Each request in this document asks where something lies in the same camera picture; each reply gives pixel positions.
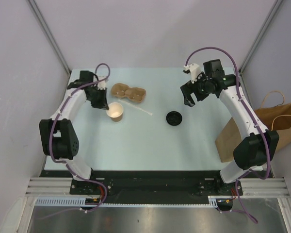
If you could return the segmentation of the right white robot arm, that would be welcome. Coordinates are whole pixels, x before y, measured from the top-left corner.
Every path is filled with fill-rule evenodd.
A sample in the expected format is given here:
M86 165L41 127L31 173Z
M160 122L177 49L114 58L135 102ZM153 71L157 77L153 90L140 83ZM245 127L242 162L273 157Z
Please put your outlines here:
M238 127L241 141L233 151L233 160L220 171L221 178L214 182L214 190L225 195L231 190L231 183L244 177L252 169L270 162L279 141L279 134L270 131L258 118L244 96L243 89L234 74L225 74L219 59L185 65L183 72L191 76L190 81L181 86L184 104L193 107L195 101L203 101L214 94L229 110Z

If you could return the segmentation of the brown paper coffee cup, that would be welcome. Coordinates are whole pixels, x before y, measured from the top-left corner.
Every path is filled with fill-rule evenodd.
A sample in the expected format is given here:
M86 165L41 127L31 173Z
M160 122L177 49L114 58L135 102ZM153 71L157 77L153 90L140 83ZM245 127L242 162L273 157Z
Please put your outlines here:
M124 108L118 102L112 102L108 105L109 109L106 111L107 116L114 122L119 122L123 118Z

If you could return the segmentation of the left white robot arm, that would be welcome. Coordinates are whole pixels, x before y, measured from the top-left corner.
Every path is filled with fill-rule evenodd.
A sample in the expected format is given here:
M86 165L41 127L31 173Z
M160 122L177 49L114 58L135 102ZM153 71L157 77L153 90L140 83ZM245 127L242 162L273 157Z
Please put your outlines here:
M78 156L80 143L73 127L73 120L89 102L95 109L108 110L106 80L109 76L98 76L88 70L80 71L79 78L72 81L64 100L48 119L39 122L42 149L56 164L65 166L72 177L81 181L81 189L92 194L97 190L97 181L90 178L92 169Z

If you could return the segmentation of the black plastic cup lid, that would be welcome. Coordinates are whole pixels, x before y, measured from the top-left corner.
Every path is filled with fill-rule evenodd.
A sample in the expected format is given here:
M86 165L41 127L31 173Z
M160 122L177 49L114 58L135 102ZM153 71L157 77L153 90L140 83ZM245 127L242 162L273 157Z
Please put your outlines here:
M171 111L166 115L166 121L171 126L177 126L182 122L182 115L177 111Z

